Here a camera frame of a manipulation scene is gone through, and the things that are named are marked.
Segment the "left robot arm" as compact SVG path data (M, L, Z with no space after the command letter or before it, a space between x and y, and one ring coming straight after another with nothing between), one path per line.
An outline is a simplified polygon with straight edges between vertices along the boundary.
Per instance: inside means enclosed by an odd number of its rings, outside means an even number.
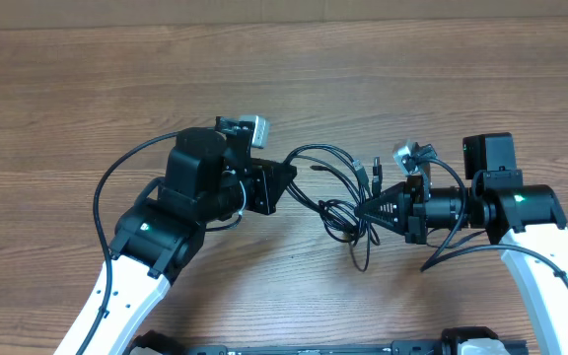
M251 156L253 126L173 134L166 172L152 179L102 241L105 262L59 354L120 354L201 249L211 222L270 215L297 170Z

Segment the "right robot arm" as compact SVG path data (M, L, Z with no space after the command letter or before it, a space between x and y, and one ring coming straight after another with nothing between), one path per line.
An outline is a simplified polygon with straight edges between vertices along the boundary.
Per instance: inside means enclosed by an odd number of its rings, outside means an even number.
M456 185L434 187L431 168L442 162L430 145L406 141L393 157L406 176L386 190L376 188L355 214L423 245L435 230L454 236L479 229L485 245L466 247L445 238L424 262L428 270L446 260L496 250L522 295L540 350L568 354L568 220L554 190L526 185L509 132L465 137L464 174L451 171Z

